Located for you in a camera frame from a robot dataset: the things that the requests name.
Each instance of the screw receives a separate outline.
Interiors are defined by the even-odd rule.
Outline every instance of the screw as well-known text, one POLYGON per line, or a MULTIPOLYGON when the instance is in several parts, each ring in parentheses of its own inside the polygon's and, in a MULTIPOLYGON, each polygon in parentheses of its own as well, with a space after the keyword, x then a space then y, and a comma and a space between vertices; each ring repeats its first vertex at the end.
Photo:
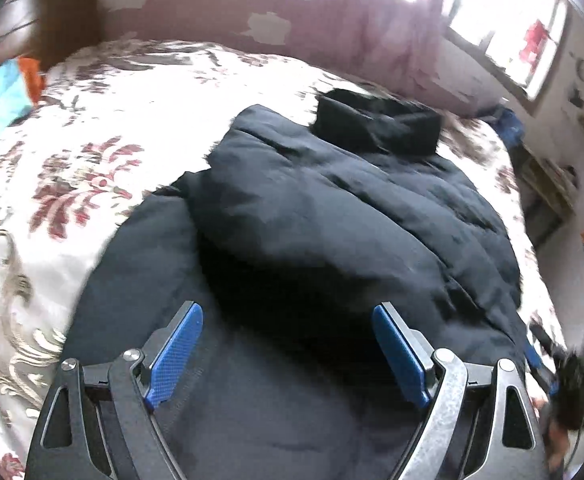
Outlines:
POLYGON ((70 357, 69 359, 65 359, 62 363, 60 363, 60 369, 64 372, 69 372, 76 368, 76 359, 70 357))
POLYGON ((501 370, 504 370, 505 372, 513 372, 517 369, 517 365, 515 365, 509 359, 501 359, 499 361, 499 367, 501 367, 501 370))
POLYGON ((130 348, 123 352, 123 359, 126 361, 136 361, 140 357, 140 350, 136 348, 130 348))
POLYGON ((439 348, 435 355, 439 361, 444 363, 451 363, 454 360, 454 352, 447 348, 439 348))

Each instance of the black cable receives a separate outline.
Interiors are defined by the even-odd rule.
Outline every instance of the black cable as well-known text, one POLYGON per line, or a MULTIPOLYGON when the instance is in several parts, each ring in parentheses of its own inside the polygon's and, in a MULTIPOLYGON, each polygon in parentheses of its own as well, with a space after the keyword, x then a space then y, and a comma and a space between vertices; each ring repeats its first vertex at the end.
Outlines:
POLYGON ((583 431, 583 427, 581 426, 579 428, 579 433, 576 436, 576 442, 574 443, 574 449, 572 450, 572 454, 570 455, 570 459, 568 460, 568 462, 566 462, 565 466, 563 467, 566 471, 568 471, 568 468, 572 464, 572 460, 574 459, 574 455, 576 454, 576 450, 579 447, 579 442, 581 441, 582 431, 583 431))

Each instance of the bed sheet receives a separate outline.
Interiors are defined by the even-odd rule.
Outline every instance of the bed sheet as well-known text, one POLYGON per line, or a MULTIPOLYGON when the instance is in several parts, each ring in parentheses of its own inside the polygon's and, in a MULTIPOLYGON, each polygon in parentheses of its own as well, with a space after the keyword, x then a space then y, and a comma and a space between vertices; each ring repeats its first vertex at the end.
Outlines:
MULTIPOLYGON (((24 471, 82 284, 134 206, 184 169, 206 168, 205 155, 249 105, 310 124, 316 94, 332 88, 383 92, 296 59, 182 41, 108 42, 50 70, 40 106, 0 139, 4 478, 24 471)), ((537 317, 562 343, 502 142, 481 121, 445 114, 438 153, 501 215, 521 269, 522 319, 537 317)), ((528 392, 542 397, 529 375, 528 392)))

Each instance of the wall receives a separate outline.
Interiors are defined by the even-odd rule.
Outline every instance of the wall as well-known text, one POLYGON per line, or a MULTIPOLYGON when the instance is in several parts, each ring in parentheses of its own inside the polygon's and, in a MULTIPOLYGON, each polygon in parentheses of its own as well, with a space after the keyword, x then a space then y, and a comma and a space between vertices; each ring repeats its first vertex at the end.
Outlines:
MULTIPOLYGON (((568 112, 572 111, 569 105, 563 105, 563 108, 568 112)), ((538 251, 538 262, 563 328, 566 343, 576 348, 584 336, 584 252, 579 236, 584 228, 584 136, 572 120, 568 120, 565 114, 562 116, 565 118, 563 124, 552 126, 549 132, 554 133, 555 139, 562 140, 559 146, 555 144, 553 146, 561 152, 562 160, 575 167, 581 185, 574 218, 538 251)), ((574 444, 574 435, 571 436, 571 441, 574 444)), ((582 462, 584 432, 573 464, 578 465, 582 462)))
MULTIPOLYGON (((294 19, 308 12, 308 0, 102 0, 109 38, 121 35, 148 39, 217 41, 241 50, 290 54, 286 34, 294 19)), ((438 84, 458 99, 460 109, 491 104, 502 96, 527 127, 527 142, 542 155, 562 159, 562 127, 566 91, 574 80, 574 59, 584 58, 584 19, 574 13, 568 45, 552 86, 534 117, 507 94, 472 57, 444 41, 437 66, 438 84)))

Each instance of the orange cloth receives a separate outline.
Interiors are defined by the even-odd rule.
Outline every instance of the orange cloth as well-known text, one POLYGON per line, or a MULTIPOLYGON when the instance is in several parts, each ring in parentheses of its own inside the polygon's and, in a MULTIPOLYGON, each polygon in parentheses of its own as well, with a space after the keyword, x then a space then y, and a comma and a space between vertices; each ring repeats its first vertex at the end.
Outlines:
POLYGON ((30 57, 18 58, 18 69, 25 80, 27 94, 34 106, 38 103, 43 88, 45 88, 45 77, 39 73, 40 66, 41 63, 38 59, 31 59, 30 57))

